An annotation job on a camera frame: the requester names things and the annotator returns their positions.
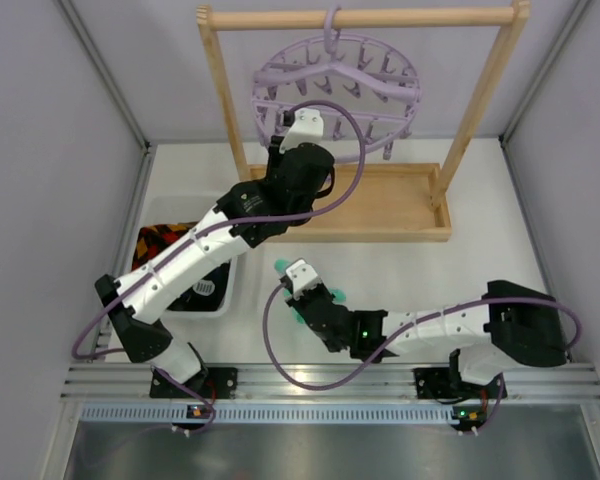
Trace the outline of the lilac round clip hanger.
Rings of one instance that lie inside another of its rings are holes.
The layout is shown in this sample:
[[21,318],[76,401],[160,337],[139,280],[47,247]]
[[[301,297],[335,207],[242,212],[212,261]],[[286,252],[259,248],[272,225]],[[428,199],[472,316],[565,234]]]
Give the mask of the lilac round clip hanger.
[[392,157],[394,142],[411,135],[422,99],[415,66],[399,49],[368,35],[326,24],[317,36],[284,47],[252,77],[251,109],[260,144],[286,132],[283,116],[309,100],[346,109],[368,153]]

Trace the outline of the black sock with label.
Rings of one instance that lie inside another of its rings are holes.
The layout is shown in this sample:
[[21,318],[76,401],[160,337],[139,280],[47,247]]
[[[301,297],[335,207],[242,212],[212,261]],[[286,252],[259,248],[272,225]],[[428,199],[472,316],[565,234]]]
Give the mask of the black sock with label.
[[216,268],[191,288],[182,293],[168,307],[175,312],[215,312],[224,301],[230,272],[230,263]]

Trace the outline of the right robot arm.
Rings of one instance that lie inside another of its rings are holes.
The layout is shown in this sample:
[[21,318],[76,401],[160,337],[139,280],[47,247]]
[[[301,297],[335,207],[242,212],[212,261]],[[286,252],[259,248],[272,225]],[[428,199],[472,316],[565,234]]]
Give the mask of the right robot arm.
[[323,285],[286,301],[331,353],[364,364],[436,350],[449,358],[455,389],[486,386],[518,367],[566,362],[555,299],[505,281],[491,281],[477,301],[443,310],[350,310]]

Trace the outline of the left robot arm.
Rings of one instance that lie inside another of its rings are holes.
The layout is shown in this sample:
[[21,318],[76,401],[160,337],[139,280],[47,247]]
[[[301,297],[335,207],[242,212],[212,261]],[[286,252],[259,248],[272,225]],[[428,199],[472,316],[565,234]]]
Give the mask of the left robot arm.
[[194,347],[164,326],[162,314],[186,290],[231,259],[306,223],[335,160],[317,134],[275,136],[263,178],[235,184],[174,244],[131,273],[95,283],[122,348],[191,390],[207,369]]

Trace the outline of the wooden hanging rack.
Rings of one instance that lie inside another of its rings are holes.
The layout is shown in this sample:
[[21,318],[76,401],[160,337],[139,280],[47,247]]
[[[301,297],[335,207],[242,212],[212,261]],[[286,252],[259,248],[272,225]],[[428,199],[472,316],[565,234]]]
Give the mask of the wooden hanging rack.
[[312,108],[321,112],[320,142],[334,156],[335,173],[323,187],[332,191],[313,203],[308,221],[268,240],[310,242],[444,242],[452,227],[446,193],[466,149],[486,111],[496,86],[529,18],[530,5],[515,1],[507,7],[322,11],[216,12],[201,5],[196,12],[205,50],[240,182],[264,177],[268,147],[260,165],[248,163],[231,96],[218,35],[222,31],[313,30],[326,24],[343,33],[366,35],[369,28],[493,26],[496,39],[443,163],[394,163],[380,151],[368,153],[356,120],[341,106],[309,100],[288,111]]

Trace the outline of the teal white sock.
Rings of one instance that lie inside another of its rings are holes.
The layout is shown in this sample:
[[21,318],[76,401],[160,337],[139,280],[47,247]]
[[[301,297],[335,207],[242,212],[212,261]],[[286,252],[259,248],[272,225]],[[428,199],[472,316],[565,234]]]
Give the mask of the teal white sock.
[[[291,261],[286,260],[284,258],[277,259],[274,262],[274,269],[279,277],[283,277],[286,274],[286,269],[292,264]],[[347,300],[347,296],[345,292],[338,288],[330,288],[329,289],[333,300],[336,304],[344,304]],[[292,314],[294,319],[299,324],[304,324],[304,318],[294,309],[292,308]]]

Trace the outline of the white plastic basket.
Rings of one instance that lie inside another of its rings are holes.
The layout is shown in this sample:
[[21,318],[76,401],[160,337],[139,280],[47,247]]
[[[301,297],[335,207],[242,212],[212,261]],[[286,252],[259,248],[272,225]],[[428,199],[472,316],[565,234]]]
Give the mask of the white plastic basket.
[[[145,200],[138,230],[155,224],[196,223],[201,220],[216,200],[222,196],[219,191],[203,192],[201,194],[159,195]],[[163,320],[210,320],[223,316],[229,309],[233,295],[237,260],[230,263],[229,280],[226,295],[220,308],[215,312],[175,312],[168,309],[164,312]]]

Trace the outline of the black orange argyle sock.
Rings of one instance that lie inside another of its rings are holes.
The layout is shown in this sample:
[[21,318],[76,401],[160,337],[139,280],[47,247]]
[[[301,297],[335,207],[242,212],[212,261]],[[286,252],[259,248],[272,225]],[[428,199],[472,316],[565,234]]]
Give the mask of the black orange argyle sock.
[[194,223],[155,224],[139,230],[131,269],[136,270],[176,243]]

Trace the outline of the aluminium mounting rail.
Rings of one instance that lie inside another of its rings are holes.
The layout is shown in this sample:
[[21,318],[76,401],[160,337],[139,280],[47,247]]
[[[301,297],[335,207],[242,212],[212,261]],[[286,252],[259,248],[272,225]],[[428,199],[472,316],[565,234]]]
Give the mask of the aluminium mounting rail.
[[[229,389],[235,400],[321,401],[416,399],[414,371],[417,364],[372,365],[343,386],[311,391],[301,383],[326,386],[353,371],[347,364],[291,364],[286,380],[269,364],[241,364],[234,379],[216,381],[215,390]],[[527,404],[576,404],[600,402],[600,380],[590,364],[572,363],[553,369],[523,368],[504,373],[508,402]],[[145,400],[157,384],[147,366],[124,363],[75,364],[61,388],[60,398],[79,400]]]

